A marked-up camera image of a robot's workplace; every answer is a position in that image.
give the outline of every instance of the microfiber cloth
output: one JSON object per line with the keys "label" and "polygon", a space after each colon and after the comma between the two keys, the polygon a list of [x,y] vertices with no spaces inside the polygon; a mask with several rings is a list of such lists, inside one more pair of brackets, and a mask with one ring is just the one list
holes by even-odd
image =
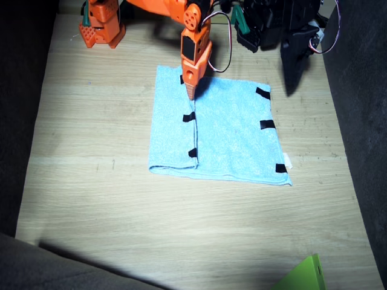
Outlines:
{"label": "microfiber cloth", "polygon": [[157,68],[149,170],[198,179],[290,184],[270,87],[205,77],[190,101],[181,67]]}

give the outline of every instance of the wire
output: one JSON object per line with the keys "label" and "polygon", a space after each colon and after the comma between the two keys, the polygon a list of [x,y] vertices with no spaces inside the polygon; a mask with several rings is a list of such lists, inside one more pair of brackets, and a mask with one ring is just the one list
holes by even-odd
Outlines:
{"label": "wire", "polygon": [[244,13],[244,8],[243,8],[241,0],[239,0],[239,6],[242,8],[242,12]]}
{"label": "wire", "polygon": [[121,23],[121,5],[119,4],[119,24]]}
{"label": "wire", "polygon": [[215,68],[215,67],[211,64],[210,60],[208,60],[208,64],[209,64],[209,66],[212,68],[213,71],[216,71],[217,73],[224,73],[225,71],[227,71],[227,69],[228,69],[229,66],[230,66],[230,63],[231,63],[231,55],[232,55],[232,37],[231,37],[231,34],[232,34],[232,27],[231,27],[231,21],[230,21],[229,16],[228,16],[227,14],[225,14],[224,12],[222,12],[222,11],[216,11],[216,12],[214,12],[214,13],[208,15],[207,17],[205,17],[205,18],[203,19],[203,21],[201,22],[201,25],[200,25],[200,26],[202,27],[202,26],[204,25],[204,23],[206,23],[206,21],[207,21],[208,19],[210,19],[210,18],[212,18],[212,17],[214,17],[215,15],[218,15],[218,14],[224,15],[224,16],[227,18],[227,21],[228,21],[228,23],[229,23],[229,48],[230,48],[230,59],[229,59],[229,64],[228,64],[227,67],[226,67],[224,70],[222,70],[222,71],[221,71],[220,69]]}
{"label": "wire", "polygon": [[332,50],[332,48],[334,48],[334,46],[336,45],[336,42],[337,42],[337,40],[338,40],[338,38],[339,38],[339,35],[340,35],[341,15],[340,15],[340,9],[339,9],[339,2],[338,2],[338,0],[334,0],[334,1],[336,2],[337,16],[338,16],[338,18],[339,18],[339,27],[338,27],[338,29],[337,29],[336,38],[334,39],[334,42],[333,42],[333,44],[331,45],[331,47],[329,47],[329,49],[327,49],[326,51],[318,51],[317,49],[315,49],[315,48],[312,46],[312,42],[311,42],[312,38],[309,39],[309,48],[310,48],[313,52],[315,52],[315,53],[317,53],[317,54],[329,53],[329,52]]}

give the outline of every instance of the green clip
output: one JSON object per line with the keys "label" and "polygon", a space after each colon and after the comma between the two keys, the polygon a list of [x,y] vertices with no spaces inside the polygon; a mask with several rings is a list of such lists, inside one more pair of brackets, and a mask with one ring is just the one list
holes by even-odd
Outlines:
{"label": "green clip", "polygon": [[326,290],[319,255],[307,257],[291,270],[272,290]]}
{"label": "green clip", "polygon": [[89,19],[89,0],[86,0],[85,9],[83,11],[83,19],[82,19],[82,25],[84,27],[90,27],[90,19]]}
{"label": "green clip", "polygon": [[249,26],[244,19],[243,11],[240,5],[235,5],[232,9],[231,24],[235,24],[238,21],[238,28],[241,30],[243,35],[250,33]]}

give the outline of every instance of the wooden surface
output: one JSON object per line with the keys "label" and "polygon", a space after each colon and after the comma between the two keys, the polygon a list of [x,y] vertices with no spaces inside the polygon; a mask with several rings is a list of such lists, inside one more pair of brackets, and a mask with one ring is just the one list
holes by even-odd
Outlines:
{"label": "wooden surface", "polygon": [[[18,239],[173,289],[270,289],[313,253],[328,289],[382,289],[321,56],[287,97],[279,50],[253,54],[234,34],[217,75],[272,86],[294,186],[153,175],[156,67],[180,64],[181,28],[133,23],[115,50],[88,50],[79,21],[56,19]],[[227,27],[211,36],[223,67]]]}

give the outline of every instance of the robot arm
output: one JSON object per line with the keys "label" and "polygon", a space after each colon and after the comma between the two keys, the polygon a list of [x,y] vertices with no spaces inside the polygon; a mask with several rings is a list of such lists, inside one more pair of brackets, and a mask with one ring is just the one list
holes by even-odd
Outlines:
{"label": "robot arm", "polygon": [[214,0],[127,0],[152,13],[171,17],[185,25],[181,33],[181,66],[188,97],[195,98],[195,90],[203,77],[212,50],[209,40],[210,20],[202,24]]}
{"label": "robot arm", "polygon": [[[191,100],[204,76],[211,55],[210,19],[202,25],[214,0],[127,0],[151,13],[165,15],[185,26],[181,33],[181,66],[183,80]],[[125,35],[117,17],[118,0],[86,0],[85,17],[79,25],[87,45],[109,44],[115,48]]]}

